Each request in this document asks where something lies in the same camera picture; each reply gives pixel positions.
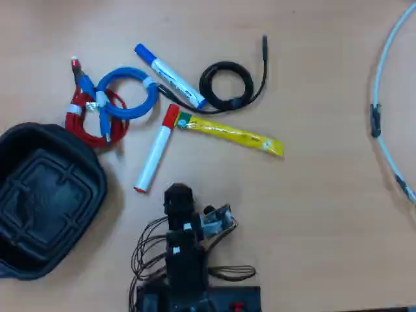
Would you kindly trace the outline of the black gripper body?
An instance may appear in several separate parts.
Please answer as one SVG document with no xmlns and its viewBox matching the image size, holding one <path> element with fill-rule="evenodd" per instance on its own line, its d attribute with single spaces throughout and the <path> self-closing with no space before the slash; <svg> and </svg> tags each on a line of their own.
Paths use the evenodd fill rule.
<svg viewBox="0 0 416 312">
<path fill-rule="evenodd" d="M 185 224 L 190 224 L 191 228 L 200 227 L 201 217 L 193 203 L 166 203 L 164 213 L 168 217 L 170 231 L 184 230 Z"/>
</svg>

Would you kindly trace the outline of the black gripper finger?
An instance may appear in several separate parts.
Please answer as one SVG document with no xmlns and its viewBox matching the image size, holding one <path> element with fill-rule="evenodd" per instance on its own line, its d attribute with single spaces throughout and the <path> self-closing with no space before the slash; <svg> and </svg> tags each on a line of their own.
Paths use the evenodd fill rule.
<svg viewBox="0 0 416 312">
<path fill-rule="evenodd" d="M 179 183 L 177 185 L 177 200 L 180 204 L 193 204 L 193 192 L 192 189 L 186 184 Z"/>
<path fill-rule="evenodd" d="M 164 204 L 171 204 L 172 201 L 175 201 L 177 198 L 178 186 L 176 184 L 172 184 L 166 191 L 164 192 Z"/>
</svg>

